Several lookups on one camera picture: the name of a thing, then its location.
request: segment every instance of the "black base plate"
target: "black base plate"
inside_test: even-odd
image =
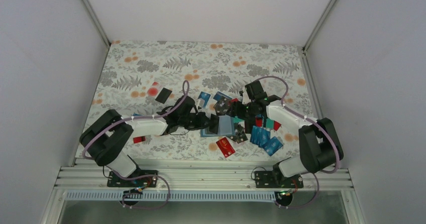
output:
[[[279,185],[276,183],[272,171],[255,171],[254,178],[256,180],[256,188],[294,188],[294,182],[297,188],[303,188],[303,180],[299,181],[300,175],[294,175],[285,179]]]
[[[158,175],[157,170],[140,170],[136,176],[141,175]],[[157,180],[152,180],[152,177],[149,177],[151,184],[148,187],[156,187]],[[108,187],[141,187],[147,184],[148,178],[137,179],[137,180],[122,180],[113,172],[110,172],[109,180],[106,186]]]

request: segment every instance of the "card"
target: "card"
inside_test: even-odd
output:
[[[221,97],[226,97],[227,99],[232,99],[231,97],[225,95],[222,92],[217,92],[216,95],[213,97],[214,100],[219,101]]]
[[[271,132],[266,129],[261,129],[260,138],[259,138],[259,147],[262,147],[269,141],[271,138]]]
[[[227,111],[230,109],[230,107],[231,107],[230,99],[223,97],[223,96],[214,105],[216,115],[218,115],[218,116],[225,115],[227,113]]]
[[[200,95],[198,96],[197,109],[205,108],[209,99],[210,99],[210,94],[206,92],[201,92]]]
[[[277,137],[273,137],[263,146],[263,149],[266,151],[266,153],[268,153],[269,156],[272,156],[282,146],[282,143],[277,139]]]
[[[219,149],[222,151],[222,154],[225,156],[225,158],[235,153],[234,148],[232,148],[231,144],[229,143],[226,137],[216,141],[216,144],[218,145]]]
[[[166,88],[163,88],[161,92],[158,94],[158,96],[155,98],[157,102],[165,103],[169,96],[171,95],[172,91]]]
[[[234,135],[229,137],[232,141],[239,144],[248,140],[246,133],[244,133],[244,127],[234,124],[234,129]]]

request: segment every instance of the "table surface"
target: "table surface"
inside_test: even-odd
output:
[[[101,78],[85,124],[87,129],[106,110],[120,114],[152,115],[174,105],[182,96],[182,82],[190,83],[189,96],[197,99],[200,91],[211,94],[206,113],[214,113],[213,96],[221,91],[230,97],[251,81],[266,75],[279,76],[289,85],[286,102],[289,106],[312,115],[312,107],[296,46],[266,44],[230,44],[198,42],[114,41],[106,58]],[[165,104],[147,93],[153,82],[172,90]],[[269,94],[282,96],[285,86],[275,79],[261,81]],[[175,134],[185,133],[179,128]],[[298,133],[285,126],[271,131],[283,147],[273,156],[245,141],[229,140],[235,153],[225,158],[216,141],[222,137],[201,138],[199,131],[182,136],[147,136],[146,141],[130,140],[123,151],[134,159],[279,161],[298,154]],[[81,158],[82,145],[76,157]]]

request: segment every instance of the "cable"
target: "cable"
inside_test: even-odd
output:
[[[294,192],[293,192],[293,194],[295,194],[297,192],[297,190],[299,190],[299,187],[297,187],[297,183],[296,183],[295,180],[292,179],[291,181],[293,181],[293,183],[294,183]]]
[[[116,174],[119,178],[121,178],[121,179],[123,179],[123,180],[137,180],[137,179],[142,179],[142,178],[146,178],[146,177],[156,177],[156,178],[159,178],[159,179],[161,179],[162,181],[164,181],[164,183],[166,184],[166,186],[167,186],[167,196],[166,196],[166,200],[163,202],[163,204],[161,204],[161,205],[159,205],[159,206],[156,206],[156,207],[143,207],[143,206],[139,206],[139,207],[137,207],[137,206],[131,206],[131,205],[127,205],[127,204],[125,204],[124,203],[124,199],[126,199],[126,197],[128,197],[128,196],[130,196],[130,195],[133,195],[133,194],[140,194],[140,193],[127,193],[127,194],[125,194],[124,196],[123,196],[123,198],[122,198],[122,205],[123,205],[123,207],[128,207],[128,208],[130,208],[130,209],[141,209],[141,210],[157,210],[157,209],[160,209],[160,208],[163,208],[168,202],[169,202],[169,199],[170,199],[170,186],[169,186],[169,183],[166,181],[166,179],[164,179],[163,177],[161,177],[161,176],[159,176],[159,175],[141,175],[141,176],[138,176],[138,177],[132,177],[132,178],[126,178],[126,177],[124,177],[124,176],[121,176],[117,171],[115,171],[115,170],[113,170],[113,172],[114,172],[114,174]]]
[[[320,190],[319,190],[319,188],[320,188],[320,181],[318,181],[318,177],[314,173],[311,173],[311,174],[315,177],[315,180],[316,180],[316,191],[315,191],[315,195],[312,197],[312,199],[310,201],[308,201],[307,203],[305,203],[303,205],[299,205],[299,206],[281,206],[277,201],[274,201],[275,204],[278,206],[278,208],[301,209],[301,208],[304,208],[304,207],[312,204],[312,202],[318,197],[318,194],[320,193]]]
[[[253,172],[254,172],[254,170],[255,169],[257,169],[257,168],[262,168],[264,171],[267,171],[264,167],[262,167],[262,166],[257,166],[257,167],[254,167],[254,169],[252,170],[252,173],[250,174],[250,177],[252,178],[252,180],[256,180],[255,178],[253,178]]]
[[[175,134],[175,135],[173,135],[173,134],[169,134],[169,135],[171,135],[171,136],[179,136],[179,135],[186,135],[186,134],[188,134],[189,133],[189,130],[188,131],[186,131],[185,133],[183,133],[183,134]]]
[[[162,118],[164,116],[167,116],[167,115],[171,114],[173,111],[175,111],[183,103],[183,101],[185,100],[185,98],[188,96],[189,82],[187,80],[185,80],[183,82],[183,84],[182,84],[182,91],[183,91],[183,98],[180,100],[180,102],[175,107],[173,107],[169,112],[167,112],[165,114],[157,115],[157,116],[133,116],[133,118],[122,119],[122,120],[119,120],[119,121],[111,124],[110,126],[106,127],[104,130],[102,130],[101,132],[99,132],[92,140],[90,140],[89,143],[84,147],[83,153],[82,153],[83,159],[93,160],[92,157],[89,157],[89,156],[86,155],[87,150],[92,146],[92,144],[97,139],[99,139],[102,135],[104,135],[107,131],[109,131],[110,129],[114,128],[115,126],[117,126],[117,125],[119,125],[121,123],[124,123],[126,121],[130,121],[130,120],[141,120],[141,119],[151,119],[151,118],[159,119],[159,118]]]
[[[111,178],[109,178],[108,176],[105,175],[105,165],[102,166],[102,174],[103,174],[103,176],[105,176],[106,179],[111,180]]]
[[[287,95],[287,93],[288,93],[288,84],[285,82],[285,80],[284,79],[282,79],[282,78],[280,78],[280,77],[276,77],[276,76],[264,76],[264,77],[260,77],[260,78],[258,78],[258,79],[256,79],[255,81],[258,81],[258,80],[261,80],[261,79],[264,79],[264,78],[275,78],[275,79],[278,79],[278,80],[280,80],[281,82],[283,82],[284,83],[284,85],[285,85],[285,93],[284,93],[284,95],[282,96],[282,98],[281,98],[281,105],[287,110],[287,111],[289,111],[290,113],[292,113],[292,114],[294,114],[294,115],[296,115],[296,116],[298,116],[299,118],[302,118],[302,119],[306,119],[308,122],[310,122],[311,124],[313,124],[315,127],[317,127],[318,129],[319,129],[319,131],[321,131],[321,133],[323,133],[324,134],[324,136],[327,138],[327,140],[330,142],[330,144],[332,145],[332,148],[333,148],[333,151],[334,151],[334,155],[335,155],[335,157],[336,157],[336,165],[335,165],[335,167],[334,167],[334,169],[333,170],[331,170],[331,171],[328,171],[328,170],[321,170],[321,172],[324,172],[324,173],[328,173],[328,174],[332,174],[332,173],[335,173],[339,168],[340,168],[340,157],[339,157],[339,151],[337,150],[337,147],[336,147],[336,144],[334,143],[334,141],[331,139],[331,137],[330,137],[330,135],[319,125],[319,124],[317,124],[315,121],[313,121],[313,120],[311,120],[310,118],[308,118],[308,117],[306,117],[306,116],[303,116],[303,115],[301,115],[301,114],[299,114],[298,112],[295,112],[295,111],[293,111],[292,109],[290,109],[290,108],[288,108],[287,106],[285,106],[285,103],[284,103],[284,98],[285,98],[285,96]]]

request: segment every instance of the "orange dot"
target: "orange dot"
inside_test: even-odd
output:
[[[192,75],[191,74],[185,75],[185,80],[191,81],[192,80]]]
[[[305,81],[305,79],[303,79],[303,78],[299,78],[299,79],[297,80],[297,84],[299,84],[300,86],[305,86],[306,81]]]
[[[291,134],[285,134],[284,135],[284,139],[286,140],[286,141],[293,141],[293,135],[291,135]]]
[[[139,96],[138,91],[133,91],[132,93],[130,93],[130,97],[138,97],[138,96]]]
[[[218,145],[217,145],[216,143],[210,143],[210,144],[208,145],[208,149],[209,149],[210,151],[216,151],[216,150],[218,150]]]

